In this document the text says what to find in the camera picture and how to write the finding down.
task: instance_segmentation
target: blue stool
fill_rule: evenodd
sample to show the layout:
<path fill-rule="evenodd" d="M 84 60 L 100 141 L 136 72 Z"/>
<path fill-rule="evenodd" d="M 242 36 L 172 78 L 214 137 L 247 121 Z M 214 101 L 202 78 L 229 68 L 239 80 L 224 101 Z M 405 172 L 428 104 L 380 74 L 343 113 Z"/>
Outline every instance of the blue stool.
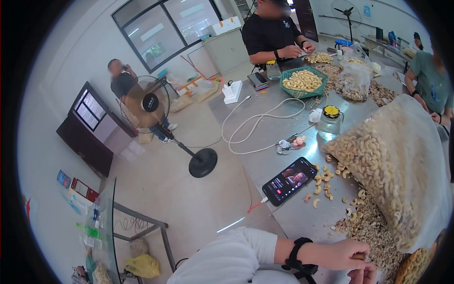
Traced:
<path fill-rule="evenodd" d="M 335 40 L 334 42 L 336 43 L 334 45 L 334 48 L 337 50 L 340 50 L 341 46 L 343 46 L 343 45 L 350 46 L 353 44 L 353 42 L 351 42 L 349 40 Z"/>

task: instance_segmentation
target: white charging cable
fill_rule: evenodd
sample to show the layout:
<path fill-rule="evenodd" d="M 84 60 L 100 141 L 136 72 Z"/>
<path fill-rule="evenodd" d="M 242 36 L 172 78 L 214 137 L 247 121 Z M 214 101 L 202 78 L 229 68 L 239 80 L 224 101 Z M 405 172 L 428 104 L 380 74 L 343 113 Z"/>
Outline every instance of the white charging cable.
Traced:
<path fill-rule="evenodd" d="M 324 92 L 325 96 L 326 96 L 326 105 L 328 105 L 328 94 L 326 92 Z M 262 119 L 262 117 L 264 116 L 269 116 L 269 117 L 274 117 L 274 118 L 292 118 L 294 116 L 297 116 L 299 115 L 303 110 L 304 108 L 306 107 L 306 104 L 300 100 L 300 99 L 295 99 L 295 98 L 288 98 L 288 99 L 285 99 L 283 100 L 280 104 L 278 104 L 276 107 L 274 107 L 273 109 L 267 111 L 266 113 L 264 114 L 260 114 L 260 115 L 254 115 L 254 116 L 251 116 L 250 118 L 248 118 L 246 121 L 244 121 L 234 132 L 233 134 L 230 136 L 230 139 L 227 141 L 224 137 L 224 125 L 225 125 L 225 122 L 227 121 L 227 119 L 232 115 L 232 113 L 242 104 L 244 103 L 246 100 L 250 99 L 251 96 L 247 96 L 243 101 L 241 101 L 241 103 L 239 103 L 232 111 L 231 113 L 226 117 L 226 119 L 224 120 L 224 122 L 222 123 L 222 128 L 221 128 L 221 135 L 222 135 L 222 139 L 224 139 L 224 141 L 226 141 L 228 143 L 228 148 L 229 150 L 234 153 L 234 154 L 237 154 L 237 155 L 246 155 L 246 154 L 251 154 L 251 153 L 257 153 L 257 152 L 260 152 L 260 151 L 263 151 L 263 150 L 266 150 L 266 149 L 269 149 L 271 147 L 274 147 L 276 144 L 273 144 L 273 145 L 270 145 L 268 147 L 265 147 L 263 149 L 259 149 L 259 150 L 254 150 L 254 151 L 250 151 L 250 152 L 245 152 L 245 153 L 237 153 L 235 152 L 232 147 L 231 147 L 231 144 L 238 144 L 238 143 L 241 143 L 241 142 L 244 142 L 246 141 L 250 136 L 251 134 L 254 132 L 255 128 L 257 127 L 257 124 L 260 122 L 260 120 Z M 299 102 L 301 102 L 303 104 L 303 108 L 292 114 L 292 115 L 287 115 L 287 116 L 278 116 L 278 115 L 270 115 L 269 113 L 272 112 L 273 110 L 277 109 L 278 107 L 280 107 L 283 103 L 285 103 L 286 101 L 288 100 L 297 100 Z M 244 124 L 246 124 L 246 122 L 248 122 L 249 120 L 255 118 L 255 117 L 259 117 L 259 119 L 257 120 L 257 122 L 254 124 L 254 127 L 252 128 L 251 132 L 249 132 L 249 135 L 246 136 L 245 139 L 241 140 L 241 141 L 237 141 L 237 142 L 232 142 L 232 138 L 235 136 L 235 134 L 243 127 Z M 304 131 L 308 130 L 309 128 L 311 128 L 315 123 L 313 123 L 312 125 L 310 125 L 308 128 L 304 129 L 303 131 L 301 131 L 300 133 L 298 134 L 301 134 L 303 133 Z"/>

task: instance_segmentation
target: glass jar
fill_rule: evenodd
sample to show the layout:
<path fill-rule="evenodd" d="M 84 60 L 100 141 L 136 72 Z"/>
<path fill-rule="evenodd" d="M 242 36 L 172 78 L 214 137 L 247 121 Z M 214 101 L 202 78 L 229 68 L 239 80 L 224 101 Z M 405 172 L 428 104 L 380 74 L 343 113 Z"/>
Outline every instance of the glass jar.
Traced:
<path fill-rule="evenodd" d="M 318 135 L 324 140 L 333 140 L 340 134 L 342 122 L 344 122 L 344 113 L 333 105 L 327 105 L 323 108 L 317 125 Z"/>
<path fill-rule="evenodd" d="M 266 63 L 266 75 L 270 80 L 279 80 L 281 78 L 281 69 L 275 60 Z"/>

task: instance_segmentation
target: black wristband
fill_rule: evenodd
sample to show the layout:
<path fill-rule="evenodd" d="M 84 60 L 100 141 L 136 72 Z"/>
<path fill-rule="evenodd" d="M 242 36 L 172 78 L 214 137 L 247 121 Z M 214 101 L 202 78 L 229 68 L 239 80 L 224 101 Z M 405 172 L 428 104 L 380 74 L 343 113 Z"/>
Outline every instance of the black wristband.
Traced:
<path fill-rule="evenodd" d="M 277 54 L 277 50 L 274 50 L 274 55 L 276 56 L 276 61 L 280 61 L 282 58 Z"/>
<path fill-rule="evenodd" d="M 294 243 L 295 246 L 291 250 L 289 258 L 285 260 L 285 265 L 282 265 L 282 269 L 290 270 L 292 268 L 295 268 L 298 269 L 299 271 L 304 270 L 306 273 L 313 275 L 317 271 L 318 265 L 313 264 L 303 265 L 301 261 L 296 259 L 296 255 L 298 254 L 298 251 L 300 250 L 301 246 L 304 245 L 305 243 L 313 243 L 313 241 L 309 238 L 299 238 L 295 240 Z"/>
<path fill-rule="evenodd" d="M 300 43 L 300 47 L 301 47 L 301 48 L 303 47 L 303 43 L 305 43 L 306 41 L 308 41 L 308 40 L 303 40 L 303 41 Z"/>

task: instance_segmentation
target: green bottle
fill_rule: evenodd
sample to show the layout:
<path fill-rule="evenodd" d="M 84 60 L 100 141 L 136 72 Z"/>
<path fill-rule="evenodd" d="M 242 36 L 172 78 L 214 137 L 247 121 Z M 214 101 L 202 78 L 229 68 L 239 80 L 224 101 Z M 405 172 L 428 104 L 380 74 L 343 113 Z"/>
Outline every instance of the green bottle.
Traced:
<path fill-rule="evenodd" d="M 84 224 L 79 224 L 79 223 L 76 223 L 76 227 L 79 227 L 82 230 L 82 232 L 89 235 L 90 237 L 93 237 L 95 239 L 99 238 L 99 231 L 96 229 L 86 227 Z"/>

